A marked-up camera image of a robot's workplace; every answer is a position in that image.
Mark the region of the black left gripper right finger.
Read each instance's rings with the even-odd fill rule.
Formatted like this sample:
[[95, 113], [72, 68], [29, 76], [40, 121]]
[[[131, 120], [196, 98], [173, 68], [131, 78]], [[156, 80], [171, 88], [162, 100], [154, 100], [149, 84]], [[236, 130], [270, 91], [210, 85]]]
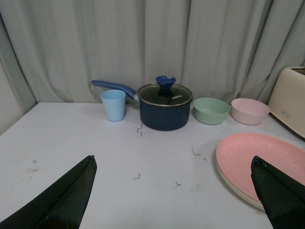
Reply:
[[274, 229], [305, 227], [305, 186], [255, 156], [251, 179], [258, 199]]

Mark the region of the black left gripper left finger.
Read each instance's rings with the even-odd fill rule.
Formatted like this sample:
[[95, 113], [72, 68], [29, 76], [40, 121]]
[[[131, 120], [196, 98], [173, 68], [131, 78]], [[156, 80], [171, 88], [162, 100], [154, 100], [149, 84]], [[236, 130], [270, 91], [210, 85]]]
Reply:
[[2, 229], [78, 229], [97, 171], [87, 156], [27, 205], [0, 223]]

